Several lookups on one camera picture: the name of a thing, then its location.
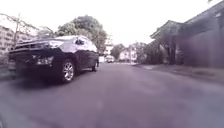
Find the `car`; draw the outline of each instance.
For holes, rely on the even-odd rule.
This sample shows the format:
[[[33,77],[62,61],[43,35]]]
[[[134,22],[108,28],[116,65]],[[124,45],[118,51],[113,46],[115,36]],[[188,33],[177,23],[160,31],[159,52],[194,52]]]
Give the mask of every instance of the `car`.
[[[114,62],[114,57],[111,55],[106,56],[106,61],[107,63],[113,63]]]
[[[86,68],[97,71],[99,54],[85,36],[61,36],[16,44],[9,52],[9,69],[67,83]]]

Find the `white sky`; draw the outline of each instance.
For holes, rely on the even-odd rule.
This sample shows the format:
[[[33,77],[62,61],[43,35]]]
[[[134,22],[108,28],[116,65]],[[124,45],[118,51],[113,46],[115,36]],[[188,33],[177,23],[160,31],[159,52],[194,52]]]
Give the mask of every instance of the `white sky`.
[[[35,26],[57,30],[78,16],[90,15],[103,24],[113,43],[150,42],[149,35],[167,20],[184,22],[221,0],[0,0],[1,13]]]

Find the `suv front wheel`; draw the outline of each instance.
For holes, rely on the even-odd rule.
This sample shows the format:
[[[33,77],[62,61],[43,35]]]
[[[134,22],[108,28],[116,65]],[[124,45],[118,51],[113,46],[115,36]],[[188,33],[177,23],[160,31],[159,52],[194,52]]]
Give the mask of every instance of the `suv front wheel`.
[[[96,61],[95,65],[92,67],[92,71],[96,72],[98,67],[99,67],[99,63],[98,61]]]
[[[63,62],[61,68],[61,80],[64,83],[71,82],[75,77],[75,66],[74,63],[67,59]]]

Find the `asphalt road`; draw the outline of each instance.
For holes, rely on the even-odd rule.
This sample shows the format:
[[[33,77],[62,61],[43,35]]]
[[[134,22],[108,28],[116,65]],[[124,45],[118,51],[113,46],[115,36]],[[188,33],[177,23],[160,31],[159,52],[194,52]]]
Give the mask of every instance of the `asphalt road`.
[[[0,82],[7,128],[223,128],[224,86],[104,64],[67,85]]]

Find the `dark suv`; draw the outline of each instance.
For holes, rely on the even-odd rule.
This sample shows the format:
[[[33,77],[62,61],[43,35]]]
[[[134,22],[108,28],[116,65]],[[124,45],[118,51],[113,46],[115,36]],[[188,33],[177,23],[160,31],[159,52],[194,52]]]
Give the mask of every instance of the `dark suv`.
[[[9,69],[70,82],[85,68],[97,71],[96,46],[84,36],[61,36],[16,44],[9,53]]]

